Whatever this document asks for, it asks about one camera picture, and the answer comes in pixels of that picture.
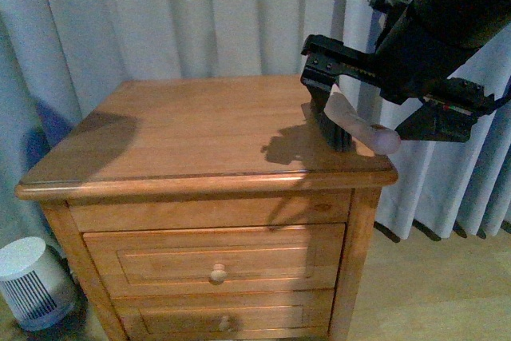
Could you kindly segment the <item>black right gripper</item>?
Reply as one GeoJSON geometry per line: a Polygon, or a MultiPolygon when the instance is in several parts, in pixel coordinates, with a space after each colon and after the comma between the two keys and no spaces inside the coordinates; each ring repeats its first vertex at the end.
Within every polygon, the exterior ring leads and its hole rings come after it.
{"type": "Polygon", "coordinates": [[[398,105],[422,97],[459,105],[471,113],[427,101],[395,131],[405,141],[464,143],[477,123],[474,115],[492,113],[494,99],[484,95],[482,86],[461,85],[448,76],[493,36],[494,14],[488,9],[428,18],[407,9],[372,54],[323,35],[308,36],[300,81],[314,97],[329,98],[336,78],[347,75],[379,88],[381,97],[398,105]]]}

